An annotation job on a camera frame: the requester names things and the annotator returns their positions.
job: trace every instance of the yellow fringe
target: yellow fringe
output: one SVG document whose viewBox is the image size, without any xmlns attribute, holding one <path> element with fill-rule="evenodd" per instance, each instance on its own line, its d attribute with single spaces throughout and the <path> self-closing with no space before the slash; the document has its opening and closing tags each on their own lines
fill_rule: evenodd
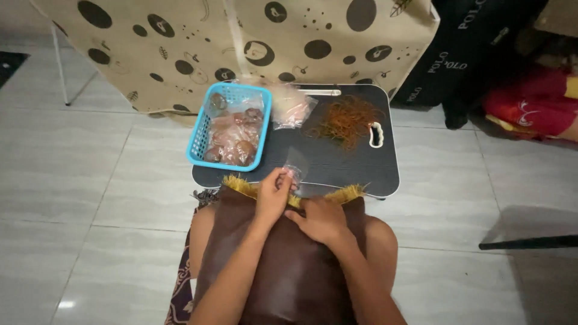
<svg viewBox="0 0 578 325">
<path fill-rule="evenodd" d="M 239 178 L 235 175 L 228 175 L 223 178 L 223 184 L 248 197 L 257 199 L 258 189 L 256 184 L 251 184 L 247 182 L 247 180 Z M 333 193 L 325 195 L 325 198 L 335 203 L 344 204 L 358 197 L 362 197 L 364 195 L 363 189 L 364 187 L 358 184 L 349 185 Z M 290 195 L 287 203 L 291 206 L 299 208 L 300 201 L 301 198 Z"/>
</svg>

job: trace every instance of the leaf print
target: leaf print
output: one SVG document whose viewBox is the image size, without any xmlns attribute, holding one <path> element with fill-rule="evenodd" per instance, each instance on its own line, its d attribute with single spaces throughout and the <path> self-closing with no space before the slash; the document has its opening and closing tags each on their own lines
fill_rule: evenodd
<svg viewBox="0 0 578 325">
<path fill-rule="evenodd" d="M 127 95 L 127 99 L 129 102 L 136 102 L 137 99 L 139 99 L 139 93 L 135 91 L 131 91 L 130 93 L 128 93 Z"/>
<path fill-rule="evenodd" d="M 158 52 L 161 54 L 161 57 L 166 60 L 169 57 L 169 53 L 164 49 L 164 47 L 159 47 Z"/>
<path fill-rule="evenodd" d="M 395 0 L 394 6 L 391 8 L 390 17 L 397 17 L 402 14 L 412 0 Z"/>
</svg>

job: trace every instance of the hand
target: hand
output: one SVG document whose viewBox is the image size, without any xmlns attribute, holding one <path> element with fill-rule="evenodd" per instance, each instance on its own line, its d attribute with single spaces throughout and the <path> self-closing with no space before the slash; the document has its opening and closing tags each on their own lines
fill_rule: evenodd
<svg viewBox="0 0 578 325">
<path fill-rule="evenodd" d="M 299 229 L 314 241 L 331 248 L 335 242 L 353 236 L 347 228 L 345 213 L 341 205 L 323 197 L 312 197 L 302 199 L 301 208 L 305 210 L 307 218 L 291 210 L 285 211 L 285 216 L 295 222 Z"/>
<path fill-rule="evenodd" d="M 277 189 L 276 180 L 282 179 L 282 183 Z M 289 197 L 292 178 L 287 176 L 287 171 L 283 168 L 275 168 L 259 184 L 257 193 L 257 208 L 255 209 L 254 221 L 259 225 L 271 229 L 283 214 Z"/>
</svg>

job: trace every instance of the lap desk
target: lap desk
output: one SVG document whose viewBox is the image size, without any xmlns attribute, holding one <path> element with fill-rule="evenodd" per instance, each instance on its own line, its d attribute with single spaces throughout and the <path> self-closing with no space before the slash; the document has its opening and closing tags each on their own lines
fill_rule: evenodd
<svg viewBox="0 0 578 325">
<path fill-rule="evenodd" d="M 319 100 L 311 116 L 301 129 L 273 131 L 270 125 L 261 163 L 253 171 L 239 173 L 240 177 L 249 182 L 260 182 L 275 167 L 285 164 L 287 150 L 293 146 L 310 162 L 309 172 L 300 189 L 302 196 L 325 194 L 334 191 L 335 187 L 351 184 L 366 185 L 367 195 L 376 198 L 386 198 L 393 194 L 399 186 L 399 171 L 386 92 L 371 84 L 299 86 Z M 310 138 L 303 134 L 318 125 L 325 111 L 325 104 L 338 101 L 345 95 L 360 97 L 385 113 L 385 116 L 379 116 L 384 137 L 383 146 L 371 147 L 367 136 L 359 140 L 354 150 L 346 152 L 335 140 Z M 223 177 L 231 173 L 232 171 L 200 166 L 192 168 L 195 182 L 208 189 L 219 187 Z"/>
</svg>

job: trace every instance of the person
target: person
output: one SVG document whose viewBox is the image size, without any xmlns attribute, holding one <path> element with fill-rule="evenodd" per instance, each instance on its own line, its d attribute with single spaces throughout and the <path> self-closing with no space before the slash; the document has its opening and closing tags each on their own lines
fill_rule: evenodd
<svg viewBox="0 0 578 325">
<path fill-rule="evenodd" d="M 295 222 L 311 239 L 326 245 L 339 260 L 357 322 L 361 325 L 407 324 L 391 297 L 397 266 L 397 239 L 383 221 L 366 218 L 366 257 L 347 228 L 341 205 L 322 197 L 303 199 L 307 218 L 285 210 L 292 185 L 286 171 L 276 168 L 258 189 L 255 216 L 243 240 L 214 283 L 198 302 L 188 325 L 236 325 L 241 318 L 257 263 L 269 231 L 280 217 Z M 279 188 L 276 180 L 283 178 Z M 191 279 L 198 276 L 213 228 L 215 207 L 199 210 L 191 222 Z"/>
</svg>

